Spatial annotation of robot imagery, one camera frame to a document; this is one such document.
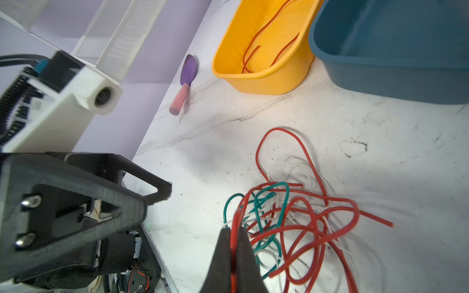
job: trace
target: yellow bin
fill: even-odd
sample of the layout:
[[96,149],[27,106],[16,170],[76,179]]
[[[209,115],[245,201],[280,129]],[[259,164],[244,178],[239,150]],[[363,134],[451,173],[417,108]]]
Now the yellow bin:
[[[241,74],[242,58],[255,34],[272,19],[286,0],[242,0],[218,47],[212,72],[224,78],[240,92],[280,95],[297,87],[305,78],[314,55],[308,33],[323,0],[292,0],[260,33],[249,54],[258,46],[247,67],[252,73]],[[297,34],[298,38],[271,66],[282,48]]]

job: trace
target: red wire in yellow bin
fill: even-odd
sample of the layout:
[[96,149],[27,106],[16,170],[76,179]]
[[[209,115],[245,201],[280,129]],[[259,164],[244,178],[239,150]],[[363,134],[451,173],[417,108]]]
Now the red wire in yellow bin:
[[[372,215],[370,213],[367,213],[365,211],[359,210],[357,203],[352,199],[328,196],[327,191],[325,189],[325,186],[323,184],[323,181],[322,181],[321,177],[319,176],[317,170],[315,169],[315,167],[313,165],[313,162],[311,160],[311,157],[309,156],[309,153],[306,150],[303,142],[293,132],[291,132],[289,130],[286,130],[286,129],[283,129],[283,128],[273,128],[273,129],[269,130],[264,135],[261,142],[259,143],[259,146],[258,146],[257,151],[256,151],[256,165],[257,165],[259,171],[261,172],[262,176],[265,178],[265,180],[267,182],[259,184],[255,187],[251,188],[251,190],[249,190],[245,194],[243,199],[238,204],[238,209],[236,210],[236,212],[233,216],[233,224],[232,224],[232,227],[231,227],[231,237],[230,237],[230,248],[232,250],[232,275],[231,275],[232,290],[231,290],[231,292],[236,293],[236,290],[237,290],[236,275],[234,274],[234,272],[236,271],[235,252],[236,252],[236,245],[237,245],[237,238],[238,238],[238,229],[242,225],[243,219],[245,219],[245,214],[246,214],[246,209],[247,209],[248,204],[249,204],[249,199],[252,195],[254,195],[253,194],[254,191],[263,190],[264,188],[268,188],[269,186],[272,186],[274,184],[278,185],[278,183],[279,183],[279,182],[269,181],[269,178],[268,178],[267,174],[262,169],[262,167],[259,163],[259,152],[260,152],[260,149],[261,149],[261,147],[264,143],[264,140],[266,139],[266,137],[271,132],[274,132],[274,131],[284,132],[284,133],[292,136],[300,144],[300,146],[301,146],[301,148],[302,148],[302,150],[303,150],[303,152],[306,156],[308,164],[309,164],[311,170],[313,171],[314,176],[316,177],[316,180],[318,181],[318,184],[320,186],[322,194],[316,194],[316,193],[313,193],[313,192],[310,192],[310,191],[302,190],[301,188],[303,187],[303,184],[286,182],[286,185],[288,185],[288,187],[289,187],[288,188],[289,192],[290,193],[297,193],[297,194],[300,194],[300,195],[307,195],[308,197],[315,197],[315,198],[324,200],[325,209],[318,212],[318,213],[316,213],[313,210],[310,202],[305,197],[302,197],[302,196],[298,196],[298,197],[293,198],[286,205],[286,207],[284,206],[282,208],[276,208],[275,204],[274,204],[272,206],[272,209],[269,210],[269,211],[265,211],[264,214],[261,217],[262,220],[263,220],[262,222],[264,222],[264,221],[267,222],[265,224],[265,226],[263,227],[263,229],[259,230],[259,231],[251,231],[250,232],[251,245],[257,244],[258,242],[264,240],[266,237],[272,237],[272,235],[279,234],[280,235],[280,250],[281,250],[281,254],[283,255],[284,263],[282,265],[279,264],[278,266],[275,266],[276,269],[275,270],[272,269],[273,271],[271,270],[271,272],[268,274],[268,277],[273,278],[273,277],[279,275],[280,273],[285,272],[286,282],[285,282],[285,287],[283,289],[284,293],[288,292],[290,283],[295,284],[295,285],[305,285],[305,284],[307,284],[306,292],[309,293],[309,292],[311,292],[311,290],[312,290],[312,288],[313,288],[313,286],[314,286],[314,284],[315,284],[315,282],[318,278],[319,272],[321,270],[321,266],[322,266],[322,263],[323,263],[324,257],[325,257],[326,244],[329,244],[332,247],[332,249],[334,250],[334,252],[336,253],[336,255],[338,256],[340,262],[342,263],[342,266],[344,268],[345,275],[346,275],[346,280],[347,280],[349,292],[358,293],[358,288],[356,286],[356,282],[355,282],[354,276],[352,274],[352,270],[350,269],[350,266],[349,266],[349,264],[346,260],[346,257],[344,255],[344,252],[342,251],[342,248],[335,241],[337,241],[338,238],[340,238],[340,237],[344,236],[345,234],[347,234],[348,232],[350,232],[357,225],[360,215],[364,216],[364,217],[367,217],[367,218],[370,218],[372,220],[375,220],[375,221],[377,221],[381,224],[384,224],[388,227],[393,227],[394,224],[390,221],[387,221],[387,220],[382,219],[380,217],[374,216],[374,215]],[[285,186],[284,188],[273,188],[270,191],[286,192],[287,191],[286,190],[286,187],[287,187],[286,185],[284,185]],[[305,208],[294,207],[294,204],[299,203],[299,202],[304,204]],[[348,203],[348,204],[351,205],[351,207],[350,206],[329,206],[329,202]],[[285,210],[283,217],[281,217],[281,215],[282,215],[281,210],[282,209]],[[332,212],[335,212],[335,211],[339,211],[339,210],[340,211],[352,212],[353,217],[352,217],[351,221],[347,225],[345,225],[343,228],[338,229],[336,231],[329,230],[329,226],[328,226],[328,223],[327,223],[329,214],[331,214]],[[297,225],[297,224],[286,225],[285,220],[286,220],[287,215],[290,212],[302,213],[302,214],[305,214],[305,215],[309,216],[309,218],[310,218],[309,224],[307,224],[307,225]],[[280,213],[280,217],[281,217],[281,219],[279,219],[280,223],[274,224],[275,226],[273,228],[269,229],[269,227],[272,224],[274,215],[276,213]],[[319,229],[318,224],[321,224],[323,229]],[[257,225],[259,225],[259,223],[257,222],[257,220],[255,220],[254,223],[250,224],[247,227],[247,230],[250,231],[254,227],[256,227]],[[292,243],[292,245],[289,246],[289,248],[287,250],[285,240],[284,240],[284,232],[286,232],[286,231],[295,231],[295,230],[296,231],[301,231],[301,232],[297,236],[295,241]],[[314,240],[312,242],[307,243],[306,245],[300,247],[299,249],[297,249],[297,246],[298,246],[299,242],[304,238],[304,236],[307,233],[312,233],[314,235]],[[312,262],[311,262],[311,266],[309,267],[307,273],[303,277],[300,277],[299,279],[293,278],[290,274],[290,266],[292,265],[292,263],[294,261],[298,260],[299,257],[302,254],[304,254],[305,252],[310,251],[312,249],[314,250],[314,255],[313,255]]]
[[[283,3],[283,5],[279,8],[279,10],[277,11],[277,13],[272,17],[272,19],[269,20],[269,22],[263,26],[255,35],[254,37],[252,38],[251,40],[251,43],[249,44],[248,48],[246,49],[246,51],[244,52],[244,55],[242,57],[242,70],[241,70],[241,73],[244,73],[244,71],[246,71],[247,73],[252,73],[252,71],[250,71],[247,67],[248,65],[248,62],[249,60],[251,59],[251,57],[254,55],[254,53],[260,48],[260,46],[257,46],[252,52],[251,54],[249,55],[248,59],[246,60],[246,54],[248,53],[249,49],[251,48],[252,46],[252,43],[254,43],[254,41],[256,40],[256,38],[259,36],[259,34],[265,30],[271,23],[272,21],[279,15],[280,11],[282,11],[282,9],[291,1],[295,1],[295,0],[287,0],[285,1],[285,3]],[[285,49],[287,49],[293,42],[296,41],[296,39],[298,38],[298,35],[300,33],[298,33],[296,35],[296,37],[294,37],[285,47],[283,47],[283,49],[277,54],[277,57],[275,57],[275,60],[272,62],[271,66],[275,64],[275,62],[277,62],[277,59],[279,58],[279,56],[283,53],[283,51],[285,51]]]

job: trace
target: blue bin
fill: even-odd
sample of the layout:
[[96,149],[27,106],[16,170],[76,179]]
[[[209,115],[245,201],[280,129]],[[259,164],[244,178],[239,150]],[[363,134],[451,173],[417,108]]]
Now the blue bin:
[[469,103],[469,0],[325,0],[309,42],[342,88]]

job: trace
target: tabletop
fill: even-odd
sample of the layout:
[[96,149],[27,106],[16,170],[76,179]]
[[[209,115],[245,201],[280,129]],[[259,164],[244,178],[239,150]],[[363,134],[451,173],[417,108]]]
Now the tabletop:
[[[389,228],[361,217],[345,236],[360,292],[467,288],[469,108],[344,90],[317,59],[290,93],[240,93],[211,68],[239,3],[211,3],[188,49],[199,69],[182,113],[168,111],[181,87],[180,68],[133,159],[173,184],[167,201],[149,207],[145,225],[177,290],[200,290],[223,206],[232,194],[265,182],[255,152],[266,131],[278,126],[300,134],[332,194],[395,223]],[[269,137],[260,153],[264,169],[304,160],[296,141],[283,134]],[[288,170],[273,167],[271,175],[281,180]],[[124,182],[140,194],[154,192],[135,177]],[[344,282],[337,258],[326,256],[313,292],[347,292]],[[275,283],[268,289],[279,291]]]

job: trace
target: spatula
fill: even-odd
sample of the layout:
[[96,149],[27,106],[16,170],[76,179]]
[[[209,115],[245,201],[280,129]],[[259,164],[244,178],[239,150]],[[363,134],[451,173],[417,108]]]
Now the spatula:
[[194,77],[196,77],[196,71],[196,59],[192,55],[187,55],[181,71],[182,88],[179,90],[178,94],[174,98],[171,107],[169,107],[169,112],[172,115],[179,115],[179,112],[182,108],[182,104],[184,104],[184,100],[186,99],[187,93],[189,92],[189,85],[194,80]]

